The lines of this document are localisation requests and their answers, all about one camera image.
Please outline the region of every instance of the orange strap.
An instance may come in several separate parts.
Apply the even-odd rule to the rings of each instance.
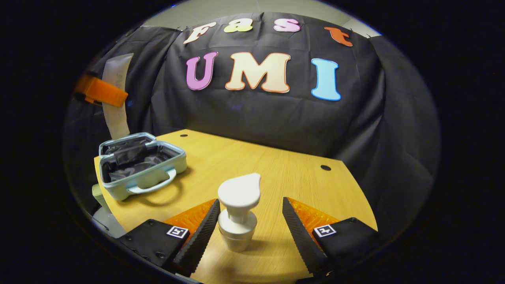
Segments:
[[[102,102],[116,107],[121,107],[128,93],[88,74],[82,75],[74,90],[85,95],[85,100],[96,104]]]

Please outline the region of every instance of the open case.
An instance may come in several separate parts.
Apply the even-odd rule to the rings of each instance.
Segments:
[[[156,191],[186,170],[186,152],[147,132],[109,140],[98,148],[100,178],[116,200]]]

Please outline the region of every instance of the white pump bottle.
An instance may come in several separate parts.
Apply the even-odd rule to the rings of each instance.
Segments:
[[[260,202],[260,179],[252,173],[219,186],[219,201],[226,206],[218,217],[219,231],[231,251],[245,250],[253,238],[258,220],[250,209]]]

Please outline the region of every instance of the light green box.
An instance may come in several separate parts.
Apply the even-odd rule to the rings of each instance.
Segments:
[[[100,185],[98,185],[98,183],[93,185],[92,191],[93,197],[95,197],[96,201],[98,201],[98,203],[100,203],[107,212],[112,213],[107,205],[107,202],[105,202],[104,195],[102,194],[102,190],[100,189]]]

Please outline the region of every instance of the white wall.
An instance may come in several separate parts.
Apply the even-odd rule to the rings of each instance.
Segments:
[[[144,25],[183,29],[220,17],[252,12],[292,13],[339,26],[351,19],[347,13],[316,0],[188,0],[155,15]]]
[[[360,22],[356,18],[350,18],[349,21],[345,22],[343,25],[341,25],[344,28],[347,29],[352,29],[353,32],[358,33],[364,37],[373,37],[373,36],[378,36],[381,35],[371,27],[367,26],[363,22]]]

